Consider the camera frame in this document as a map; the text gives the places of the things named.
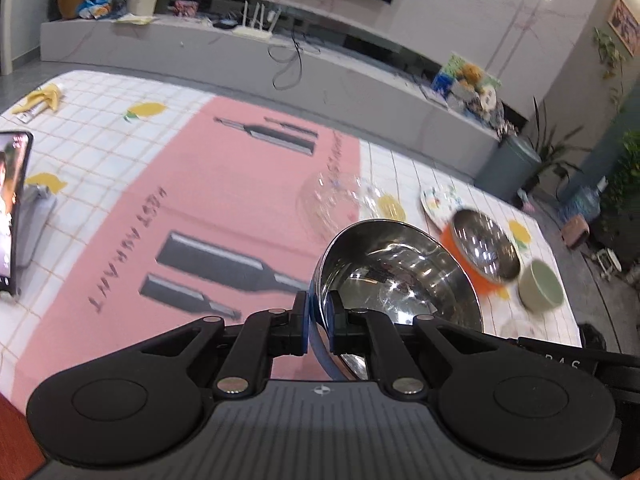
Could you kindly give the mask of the blue snack bag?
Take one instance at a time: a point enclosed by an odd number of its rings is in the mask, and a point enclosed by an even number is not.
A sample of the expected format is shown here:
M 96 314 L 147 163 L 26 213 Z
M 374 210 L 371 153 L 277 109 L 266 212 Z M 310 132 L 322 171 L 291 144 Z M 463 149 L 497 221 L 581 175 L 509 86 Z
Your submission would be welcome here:
M 120 18 L 125 9 L 126 0 L 84 0 L 77 8 L 77 15 L 83 20 L 106 20 Z

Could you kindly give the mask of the teddy bear toy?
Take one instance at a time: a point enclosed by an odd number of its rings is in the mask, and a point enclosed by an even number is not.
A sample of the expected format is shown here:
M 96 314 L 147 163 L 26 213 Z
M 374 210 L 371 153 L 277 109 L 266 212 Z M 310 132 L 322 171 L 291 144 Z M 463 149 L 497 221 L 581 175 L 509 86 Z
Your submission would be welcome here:
M 476 90 L 484 78 L 484 70 L 472 63 L 464 63 L 456 73 L 459 84 L 469 90 Z

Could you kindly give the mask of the pink checkered lemon tablecloth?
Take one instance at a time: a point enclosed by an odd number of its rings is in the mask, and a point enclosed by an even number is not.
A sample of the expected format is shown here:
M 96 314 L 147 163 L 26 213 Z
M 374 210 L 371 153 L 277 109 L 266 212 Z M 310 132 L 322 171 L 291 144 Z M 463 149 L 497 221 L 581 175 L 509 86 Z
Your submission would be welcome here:
M 59 370 L 163 333 L 209 304 L 288 307 L 328 243 L 296 214 L 303 183 L 349 172 L 435 233 L 422 188 L 453 184 L 524 261 L 553 266 L 538 223 L 449 174 L 347 133 L 216 94 L 124 75 L 55 76 L 30 124 L 27 175 L 55 206 L 1 306 L 1 392 L 19 410 Z

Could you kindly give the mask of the blue steel bowl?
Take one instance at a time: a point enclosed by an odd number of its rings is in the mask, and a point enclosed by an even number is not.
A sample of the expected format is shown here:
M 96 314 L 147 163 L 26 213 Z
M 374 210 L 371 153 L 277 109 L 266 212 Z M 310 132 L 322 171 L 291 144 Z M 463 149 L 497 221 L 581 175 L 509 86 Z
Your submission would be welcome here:
M 409 325 L 433 315 L 471 330 L 483 329 L 480 300 L 469 275 L 434 237 L 401 221 L 370 219 L 335 235 L 320 257 L 309 289 L 309 342 L 334 380 L 369 378 L 362 356 L 331 356 L 334 307 L 373 310 Z

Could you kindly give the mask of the orange steel bowl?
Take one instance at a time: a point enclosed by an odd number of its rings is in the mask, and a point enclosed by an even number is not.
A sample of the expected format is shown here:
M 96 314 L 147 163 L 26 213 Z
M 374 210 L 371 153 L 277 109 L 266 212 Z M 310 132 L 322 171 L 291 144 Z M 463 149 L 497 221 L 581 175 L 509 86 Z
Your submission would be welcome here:
M 512 240 L 497 222 L 475 209 L 459 209 L 440 242 L 460 264 L 479 297 L 515 282 L 522 264 Z

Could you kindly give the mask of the white fruity printed plate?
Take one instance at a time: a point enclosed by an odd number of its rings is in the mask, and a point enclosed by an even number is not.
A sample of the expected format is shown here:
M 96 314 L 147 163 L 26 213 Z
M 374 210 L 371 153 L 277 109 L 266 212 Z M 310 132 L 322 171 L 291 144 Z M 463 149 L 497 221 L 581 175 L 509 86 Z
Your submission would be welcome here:
M 422 188 L 420 203 L 428 218 L 439 231 L 446 228 L 454 214 L 465 207 L 457 188 L 453 185 L 431 185 Z

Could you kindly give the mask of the white wifi router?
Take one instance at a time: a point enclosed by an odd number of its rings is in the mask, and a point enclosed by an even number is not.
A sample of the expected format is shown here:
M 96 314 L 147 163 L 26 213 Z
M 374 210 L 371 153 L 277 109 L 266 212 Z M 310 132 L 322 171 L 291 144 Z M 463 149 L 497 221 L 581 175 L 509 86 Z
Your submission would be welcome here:
M 265 3 L 244 2 L 241 21 L 232 29 L 234 36 L 269 41 L 281 15 L 281 9 L 268 9 Z

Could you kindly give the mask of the blue water jug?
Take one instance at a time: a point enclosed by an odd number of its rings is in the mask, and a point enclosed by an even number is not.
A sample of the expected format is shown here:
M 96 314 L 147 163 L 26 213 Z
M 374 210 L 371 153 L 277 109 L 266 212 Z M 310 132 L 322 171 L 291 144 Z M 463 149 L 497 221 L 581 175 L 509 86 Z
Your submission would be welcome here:
M 567 222 L 575 216 L 582 216 L 587 223 L 596 220 L 601 212 L 601 195 L 607 186 L 606 177 L 603 177 L 594 188 L 582 186 L 560 209 L 560 219 Z

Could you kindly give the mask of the framed wall picture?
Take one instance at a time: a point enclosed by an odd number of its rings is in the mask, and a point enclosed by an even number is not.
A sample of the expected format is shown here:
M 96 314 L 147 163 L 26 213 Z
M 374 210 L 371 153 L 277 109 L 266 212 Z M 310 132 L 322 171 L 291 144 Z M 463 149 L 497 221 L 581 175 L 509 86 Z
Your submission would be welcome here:
M 625 49 L 635 56 L 639 49 L 639 20 L 624 0 L 614 0 L 608 24 Z

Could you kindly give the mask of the pink plastic stool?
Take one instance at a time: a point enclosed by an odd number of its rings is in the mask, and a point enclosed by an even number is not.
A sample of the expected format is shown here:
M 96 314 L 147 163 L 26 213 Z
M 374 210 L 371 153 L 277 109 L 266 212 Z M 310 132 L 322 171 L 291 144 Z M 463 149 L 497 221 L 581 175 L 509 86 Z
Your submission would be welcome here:
M 579 247 L 589 234 L 589 224 L 582 214 L 575 214 L 574 217 L 567 220 L 561 230 L 562 241 L 570 250 Z

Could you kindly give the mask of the yellow cloth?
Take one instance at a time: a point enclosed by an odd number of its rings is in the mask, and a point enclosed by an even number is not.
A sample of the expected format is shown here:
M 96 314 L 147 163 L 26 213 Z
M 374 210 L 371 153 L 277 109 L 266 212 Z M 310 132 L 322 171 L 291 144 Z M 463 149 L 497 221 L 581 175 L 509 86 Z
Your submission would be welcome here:
M 18 114 L 32 114 L 40 113 L 47 108 L 56 112 L 60 107 L 63 96 L 63 88 L 57 84 L 46 84 L 40 86 L 32 92 L 29 92 L 24 97 L 23 102 L 15 105 L 11 113 Z

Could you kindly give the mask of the green floor plant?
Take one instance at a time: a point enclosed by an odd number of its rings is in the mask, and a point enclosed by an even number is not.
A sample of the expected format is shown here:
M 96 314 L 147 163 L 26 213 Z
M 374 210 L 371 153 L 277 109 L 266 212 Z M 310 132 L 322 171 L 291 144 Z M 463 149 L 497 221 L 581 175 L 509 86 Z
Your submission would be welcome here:
M 583 126 L 578 126 L 570 130 L 569 133 L 557 136 L 558 126 L 549 126 L 546 103 L 539 104 L 536 99 L 533 99 L 533 102 L 536 134 L 532 140 L 532 148 L 540 158 L 540 166 L 525 183 L 524 191 L 526 193 L 530 193 L 536 188 L 540 183 L 542 174 L 548 170 L 561 169 L 566 174 L 570 170 L 578 170 L 575 164 L 566 159 L 567 155 L 572 153 L 588 154 L 591 152 L 590 148 L 570 143 L 578 133 L 584 130 Z

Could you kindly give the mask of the grey round trash bin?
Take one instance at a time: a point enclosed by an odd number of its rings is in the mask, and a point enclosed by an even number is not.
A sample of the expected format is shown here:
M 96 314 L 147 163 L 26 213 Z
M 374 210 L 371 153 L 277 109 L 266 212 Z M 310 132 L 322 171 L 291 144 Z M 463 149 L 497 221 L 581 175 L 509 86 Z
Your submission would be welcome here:
M 510 202 L 540 165 L 541 158 L 529 140 L 508 136 L 480 170 L 474 186 L 499 200 Z

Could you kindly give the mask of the black smartphone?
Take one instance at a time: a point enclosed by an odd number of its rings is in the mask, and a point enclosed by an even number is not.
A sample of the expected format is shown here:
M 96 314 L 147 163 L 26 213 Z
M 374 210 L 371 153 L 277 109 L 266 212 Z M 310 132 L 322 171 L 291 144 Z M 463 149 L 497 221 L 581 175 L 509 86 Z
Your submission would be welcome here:
M 15 239 L 33 140 L 25 130 L 1 133 L 1 292 L 11 296 L 16 293 Z

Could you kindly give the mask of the grey tv console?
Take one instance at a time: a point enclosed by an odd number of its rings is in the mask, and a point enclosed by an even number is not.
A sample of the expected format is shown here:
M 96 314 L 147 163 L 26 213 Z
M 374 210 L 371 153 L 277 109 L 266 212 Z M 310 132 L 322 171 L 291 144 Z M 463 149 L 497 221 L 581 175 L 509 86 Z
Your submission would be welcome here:
M 178 18 L 157 0 L 153 21 L 61 20 L 40 27 L 47 62 L 138 70 L 361 130 L 473 177 L 498 146 L 495 131 L 446 107 L 426 84 L 312 36 L 285 16 L 269 41 L 234 36 L 209 16 Z

